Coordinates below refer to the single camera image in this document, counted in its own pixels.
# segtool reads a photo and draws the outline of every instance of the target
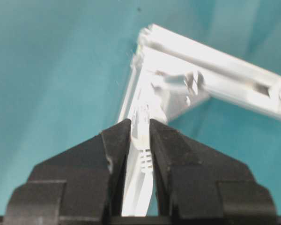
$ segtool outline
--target black plastic jaw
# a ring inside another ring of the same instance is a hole
[[[150,121],[159,216],[121,217],[130,120],[36,165],[0,225],[274,225],[266,188],[247,165]]]

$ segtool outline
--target black clamp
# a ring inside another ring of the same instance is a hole
[[[121,217],[130,126],[126,119],[36,165],[0,225],[277,224],[268,190],[246,164],[156,120],[150,147],[159,216]]]

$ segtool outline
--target blue-green background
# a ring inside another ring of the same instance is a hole
[[[0,0],[0,214],[34,164],[116,122],[150,23],[281,75],[281,0]],[[281,214],[280,121],[212,99],[170,125],[246,162]]]

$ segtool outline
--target teal surface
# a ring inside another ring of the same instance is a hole
[[[116,122],[150,23],[281,75],[281,0],[0,0],[0,215],[33,165]],[[246,162],[281,214],[280,121],[212,99],[170,125]]]

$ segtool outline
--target white aluminum profile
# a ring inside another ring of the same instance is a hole
[[[132,120],[123,216],[145,216],[153,188],[148,123],[163,123],[209,96],[281,120],[281,76],[155,24],[143,29],[118,121]]]

